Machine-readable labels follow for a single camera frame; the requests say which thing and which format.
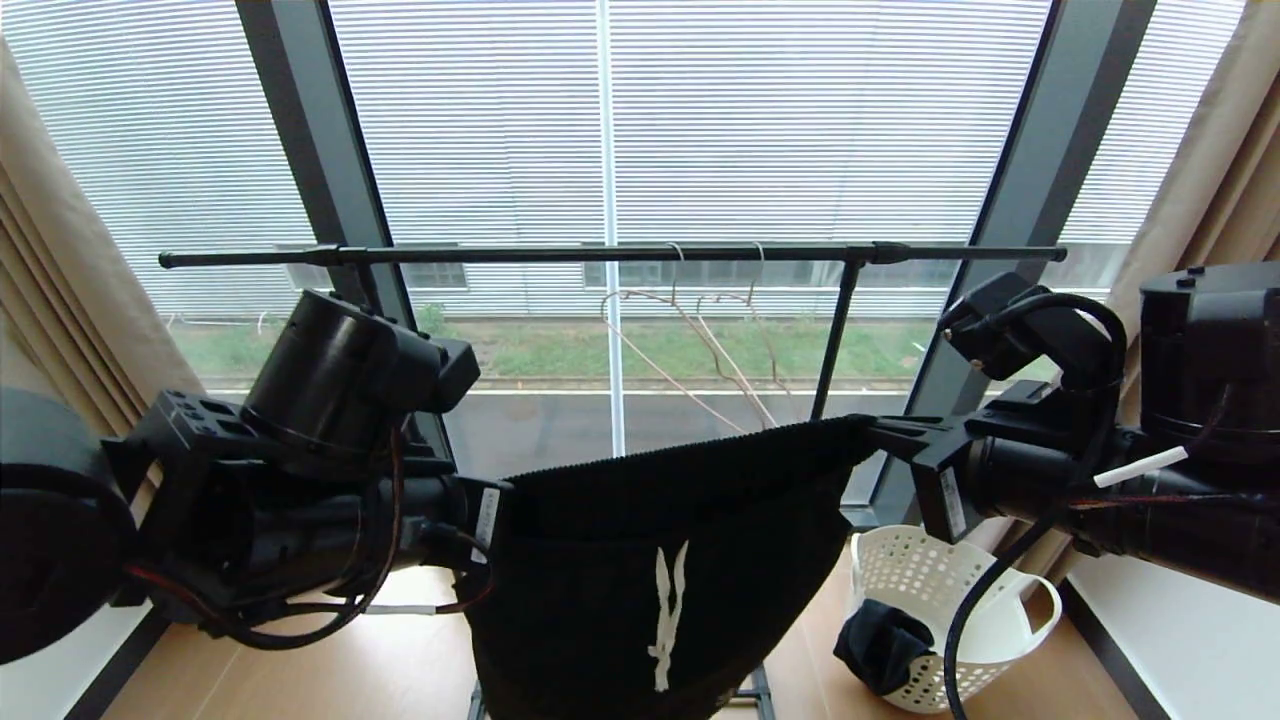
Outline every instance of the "beige curtain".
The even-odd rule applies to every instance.
[[[0,380],[124,434],[163,388],[198,392],[151,301],[63,164],[0,36]]]
[[[1249,3],[1196,110],[1107,304],[1129,331],[1121,419],[1137,423],[1140,297],[1151,277],[1190,265],[1280,260],[1280,3]],[[979,528],[979,542],[1005,547],[1028,525]],[[1062,579],[1078,553],[1050,533],[1019,562]]]

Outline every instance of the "grass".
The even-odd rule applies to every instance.
[[[472,343],[486,378],[607,378],[608,329],[593,320],[485,320],[445,323],[425,314],[420,325],[435,334]],[[815,378],[822,365],[829,325],[817,319],[708,322],[716,338],[751,378],[771,375],[771,357],[762,325],[777,350],[778,369],[787,378]],[[280,323],[212,325],[175,323],[170,331],[187,360],[205,378],[251,379],[261,369]],[[840,378],[901,378],[915,374],[916,347],[928,345],[928,322],[850,323],[841,343]],[[712,354],[692,329],[675,320],[631,320],[627,337],[671,375],[713,378]],[[646,363],[623,346],[628,378],[658,378]]]

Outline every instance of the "robotic arm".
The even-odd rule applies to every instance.
[[[1143,292],[1140,427],[1115,424],[1115,315],[1007,274],[941,331],[993,379],[1047,355],[1060,387],[1019,382],[977,413],[870,432],[910,465],[931,534],[1037,519],[1087,552],[1280,602],[1280,263],[1193,269]],[[59,404],[4,388],[0,662],[147,597],[214,635],[301,647],[410,565],[453,569],[460,600],[436,612],[463,610],[492,587],[493,506],[509,486],[460,477],[407,419],[452,410],[477,377],[466,342],[305,292],[243,405],[166,391],[128,437],[99,441]],[[1188,459],[1174,464],[1176,448]],[[131,502],[154,465],[164,480],[138,524]],[[315,592],[335,601],[292,601]],[[257,629],[305,612],[332,620],[296,637]]]

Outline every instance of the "white sticker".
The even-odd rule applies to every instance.
[[[492,547],[493,527],[498,524],[498,501],[502,500],[502,491],[484,488],[480,496],[480,516],[476,518],[476,539],[485,547]],[[489,559],[479,550],[471,551],[471,561],[484,565]]]
[[[960,488],[956,486],[956,473],[951,468],[942,470],[942,500],[947,506],[947,525],[951,527],[951,537],[960,537],[964,532],[964,505],[960,503]]]

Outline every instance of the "bush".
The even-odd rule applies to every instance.
[[[444,307],[435,304],[426,304],[413,309],[413,322],[417,329],[428,334],[448,334],[449,324],[444,320]]]

